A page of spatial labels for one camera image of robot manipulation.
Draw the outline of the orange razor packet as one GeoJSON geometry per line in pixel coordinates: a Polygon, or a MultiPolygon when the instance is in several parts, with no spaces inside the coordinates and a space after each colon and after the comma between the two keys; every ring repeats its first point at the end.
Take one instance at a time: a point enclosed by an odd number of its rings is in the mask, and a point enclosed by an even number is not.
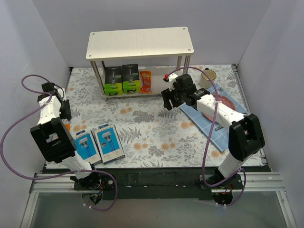
{"type": "Polygon", "coordinates": [[[143,85],[140,89],[140,93],[145,93],[145,94],[151,93],[152,92],[152,89],[151,89],[152,73],[151,73],[151,71],[141,71],[140,74],[141,74],[142,82],[143,82],[143,85]]]}
{"type": "Polygon", "coordinates": [[[68,124],[66,123],[66,124],[65,124],[65,127],[66,127],[66,129],[68,130],[68,132],[70,132],[70,124],[69,124],[69,123],[68,123],[68,124]]]}

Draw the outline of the black green razor box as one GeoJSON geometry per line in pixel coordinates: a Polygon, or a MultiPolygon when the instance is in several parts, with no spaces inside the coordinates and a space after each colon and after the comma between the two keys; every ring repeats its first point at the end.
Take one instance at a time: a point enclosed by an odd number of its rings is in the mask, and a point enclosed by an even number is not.
{"type": "Polygon", "coordinates": [[[104,92],[107,96],[123,94],[121,66],[109,66],[105,68],[104,92]]]}
{"type": "Polygon", "coordinates": [[[122,85],[125,94],[132,94],[140,91],[141,84],[138,64],[122,65],[122,85]]]}

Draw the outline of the white two-tier shelf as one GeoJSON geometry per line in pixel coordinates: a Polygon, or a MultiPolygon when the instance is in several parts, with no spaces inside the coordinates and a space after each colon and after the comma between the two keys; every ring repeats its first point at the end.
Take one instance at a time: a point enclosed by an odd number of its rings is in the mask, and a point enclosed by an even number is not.
{"type": "Polygon", "coordinates": [[[105,95],[105,64],[137,63],[152,72],[152,94],[158,95],[168,86],[165,74],[177,69],[185,74],[194,54],[188,27],[146,28],[95,31],[89,35],[86,59],[97,78],[100,94],[105,95]]]}

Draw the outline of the blue Harry's razor box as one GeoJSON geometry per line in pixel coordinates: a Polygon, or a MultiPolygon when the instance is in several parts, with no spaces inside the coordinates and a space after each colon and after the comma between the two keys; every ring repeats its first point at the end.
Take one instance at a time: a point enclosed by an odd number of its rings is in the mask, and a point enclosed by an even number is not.
{"type": "Polygon", "coordinates": [[[91,130],[103,164],[122,159],[125,153],[113,124],[104,124],[91,130]]]}

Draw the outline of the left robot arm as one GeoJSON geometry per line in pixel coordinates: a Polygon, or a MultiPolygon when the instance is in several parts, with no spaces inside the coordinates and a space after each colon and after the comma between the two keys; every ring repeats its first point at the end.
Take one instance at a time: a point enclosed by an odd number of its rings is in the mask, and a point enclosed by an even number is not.
{"type": "Polygon", "coordinates": [[[84,188],[100,188],[101,178],[93,166],[85,161],[76,150],[76,143],[63,123],[71,120],[69,100],[65,90],[55,83],[42,84],[43,94],[38,96],[41,107],[39,121],[30,133],[47,162],[63,165],[75,171],[73,181],[84,188]]]}

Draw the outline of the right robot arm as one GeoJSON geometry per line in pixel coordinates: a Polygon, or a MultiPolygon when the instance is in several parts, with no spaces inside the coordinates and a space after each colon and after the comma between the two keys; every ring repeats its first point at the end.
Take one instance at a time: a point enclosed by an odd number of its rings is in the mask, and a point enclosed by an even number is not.
{"type": "Polygon", "coordinates": [[[203,178],[208,187],[227,188],[245,161],[265,146],[259,118],[254,114],[239,113],[223,104],[217,94],[212,95],[204,88],[197,89],[189,74],[178,76],[173,73],[165,75],[163,80],[169,84],[161,92],[166,109],[186,104],[212,117],[227,130],[229,153],[212,176],[203,178]]]}

